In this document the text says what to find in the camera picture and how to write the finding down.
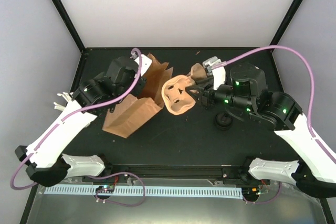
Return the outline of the brown cardboard cup carrier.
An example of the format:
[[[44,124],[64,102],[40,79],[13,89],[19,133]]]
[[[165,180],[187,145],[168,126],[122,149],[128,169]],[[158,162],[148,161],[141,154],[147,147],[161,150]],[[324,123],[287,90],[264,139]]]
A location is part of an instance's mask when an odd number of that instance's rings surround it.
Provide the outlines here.
[[[166,81],[161,89],[161,97],[167,110],[173,115],[180,115],[191,109],[196,102],[186,92],[186,88],[206,78],[204,67],[196,63],[191,67],[189,74],[181,74]]]

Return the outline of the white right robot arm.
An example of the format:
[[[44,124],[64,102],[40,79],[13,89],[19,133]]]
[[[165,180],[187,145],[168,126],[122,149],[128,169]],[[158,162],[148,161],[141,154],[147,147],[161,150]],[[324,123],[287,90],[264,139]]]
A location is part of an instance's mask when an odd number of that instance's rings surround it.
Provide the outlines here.
[[[248,157],[238,171],[239,179],[245,184],[277,180],[314,198],[334,198],[335,153],[308,129],[301,106],[284,92],[268,91],[264,71],[250,63],[234,66],[230,79],[230,85],[214,88],[215,78],[209,77],[185,90],[202,106],[222,103],[226,107],[224,116],[255,121],[282,138],[299,156],[298,160],[284,162]]]

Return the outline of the brown paper bag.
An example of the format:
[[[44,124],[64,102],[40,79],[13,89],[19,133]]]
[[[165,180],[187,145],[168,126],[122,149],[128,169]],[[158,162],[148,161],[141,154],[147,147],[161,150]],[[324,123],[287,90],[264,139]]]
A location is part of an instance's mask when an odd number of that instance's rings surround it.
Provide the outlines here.
[[[114,112],[107,112],[102,130],[122,138],[128,138],[164,108],[161,89],[172,77],[173,68],[169,63],[160,63],[152,54],[148,70],[143,75],[146,84],[141,93],[135,97],[131,94],[115,106]]]

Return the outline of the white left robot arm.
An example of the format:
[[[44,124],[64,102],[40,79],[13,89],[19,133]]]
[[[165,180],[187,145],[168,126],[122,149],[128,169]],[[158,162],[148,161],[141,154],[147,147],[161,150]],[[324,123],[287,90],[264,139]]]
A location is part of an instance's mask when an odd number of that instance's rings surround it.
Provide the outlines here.
[[[102,182],[112,177],[113,169],[102,155],[71,156],[63,151],[105,109],[113,112],[128,94],[138,95],[151,64],[145,55],[119,57],[106,72],[82,82],[73,93],[61,93],[67,104],[55,104],[60,116],[36,141],[15,149],[34,184],[51,187],[70,177],[92,176]]]

